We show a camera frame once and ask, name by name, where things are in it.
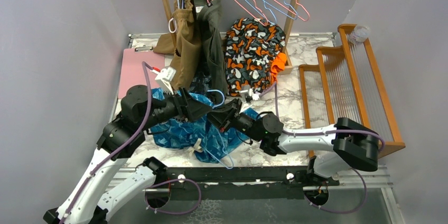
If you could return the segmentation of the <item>blue patterned shorts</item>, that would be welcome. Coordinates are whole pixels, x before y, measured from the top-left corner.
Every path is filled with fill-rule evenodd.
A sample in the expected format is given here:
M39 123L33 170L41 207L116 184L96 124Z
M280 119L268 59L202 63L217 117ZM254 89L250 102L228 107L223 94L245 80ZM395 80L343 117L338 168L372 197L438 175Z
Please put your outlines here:
M202 138L204 138L204 124L206 122L205 117L206 116L203 116L199 120L192 123L180 122L176 119L170 119L167 122L163 122L151 127L148 132L153 136L155 144L160 147L173 149L198 147L198 151L193 151L196 157L196 153L203 152L200 143L202 141ZM252 145L254 143L253 140L251 140L245 134L237 131L236 129L234 130L237 134L234 141L239 143L239 146L242 143L245 143L247 145Z

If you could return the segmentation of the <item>light blue wire hanger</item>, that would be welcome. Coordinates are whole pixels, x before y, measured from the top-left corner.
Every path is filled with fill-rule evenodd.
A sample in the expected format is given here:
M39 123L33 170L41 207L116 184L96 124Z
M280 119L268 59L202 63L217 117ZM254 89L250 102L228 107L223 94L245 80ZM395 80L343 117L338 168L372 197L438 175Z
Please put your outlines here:
M199 161L205 163L220 163L227 169L233 169L235 164L229 153L239 143L235 142L237 134L234 129L221 133L206 117L204 138L200 143L203 152L196 153Z

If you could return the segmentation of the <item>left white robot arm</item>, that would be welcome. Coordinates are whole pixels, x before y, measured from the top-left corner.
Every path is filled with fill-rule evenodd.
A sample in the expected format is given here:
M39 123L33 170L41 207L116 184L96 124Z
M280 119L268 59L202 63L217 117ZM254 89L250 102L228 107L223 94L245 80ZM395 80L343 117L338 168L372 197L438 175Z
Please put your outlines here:
M146 85L128 89L121 100L121 112L107 124L81 180L65 202L48 210L46 223L108 223L130 199L149 186L160 187L166 180L166 166L155 157L119 185L107 190L115 174L145 141L145 132L170 119L196 121L212 110L185 89L153 99Z

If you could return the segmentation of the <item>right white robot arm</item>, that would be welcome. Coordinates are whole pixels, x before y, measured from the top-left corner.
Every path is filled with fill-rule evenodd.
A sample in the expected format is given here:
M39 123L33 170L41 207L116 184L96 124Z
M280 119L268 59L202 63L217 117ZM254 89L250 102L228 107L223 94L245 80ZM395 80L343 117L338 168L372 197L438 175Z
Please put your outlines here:
M305 170L305 179L318 185L332 175L347 169L374 172L385 142L378 133L346 117L324 127L287 129L279 117L269 111L251 118L241 111L242 102L233 100L207 114L207 120L217 129L243 133L260 143L260 149L270 155L286 155L300 151L324 151L314 157Z

